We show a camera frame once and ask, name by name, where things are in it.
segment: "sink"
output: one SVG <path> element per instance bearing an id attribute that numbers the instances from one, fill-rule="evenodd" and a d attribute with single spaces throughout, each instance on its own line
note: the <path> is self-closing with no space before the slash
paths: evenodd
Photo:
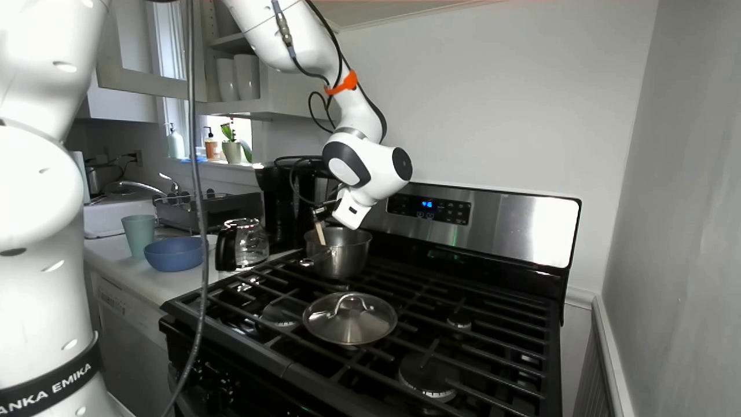
<path id="1" fill-rule="evenodd" d="M 126 216 L 156 216 L 156 214 L 157 211 L 150 200 L 83 206 L 87 238 L 104 238 L 104 236 L 124 235 L 120 219 L 126 219 Z"/>

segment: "kitchen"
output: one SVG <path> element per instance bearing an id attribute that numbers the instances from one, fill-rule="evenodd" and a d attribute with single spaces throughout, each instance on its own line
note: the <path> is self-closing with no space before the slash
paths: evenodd
<path id="1" fill-rule="evenodd" d="M 688 0 L 475 3 L 340 33 L 416 179 L 583 200 L 561 331 L 566 414 L 595 414 L 595 346 L 614 414 L 740 405 L 741 372 L 721 358 L 740 348 L 740 13 Z M 272 141 L 322 145 L 303 120 L 257 125 Z M 79 124 L 75 134 L 112 153 L 141 146 L 145 168 L 164 160 L 163 128 Z M 249 191 L 230 175 L 206 176 Z"/>

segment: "franka emika robot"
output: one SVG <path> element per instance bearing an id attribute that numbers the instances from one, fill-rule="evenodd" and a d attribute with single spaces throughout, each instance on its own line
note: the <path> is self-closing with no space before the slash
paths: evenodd
<path id="1" fill-rule="evenodd" d="M 62 149 L 112 0 L 0 3 L 0 417 L 118 414 L 101 376 L 83 285 L 83 184 Z M 384 118 L 309 0 L 224 0 L 255 54 L 326 82 L 337 124 L 322 157 L 346 186 L 331 216 L 356 230 L 413 176 L 382 146 Z"/>

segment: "stainless steel stove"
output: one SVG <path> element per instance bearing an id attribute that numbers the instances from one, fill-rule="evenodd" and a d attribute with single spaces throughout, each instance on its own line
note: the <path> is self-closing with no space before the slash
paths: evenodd
<path id="1" fill-rule="evenodd" d="M 208 288 L 205 350 L 183 414 L 561 414 L 564 299 L 579 200 L 411 186 L 367 221 L 368 266 L 347 282 L 302 251 Z M 389 301 L 387 339 L 340 348 L 302 328 L 329 293 Z M 164 303 L 183 368 L 199 294 Z"/>

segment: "coffee maker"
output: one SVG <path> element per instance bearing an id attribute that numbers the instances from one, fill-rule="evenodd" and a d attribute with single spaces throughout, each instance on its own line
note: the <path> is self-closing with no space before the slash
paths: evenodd
<path id="1" fill-rule="evenodd" d="M 314 230 L 314 211 L 337 201 L 338 181 L 329 175 L 322 155 L 286 155 L 255 169 L 265 196 L 265 230 L 272 251 L 303 247 Z"/>

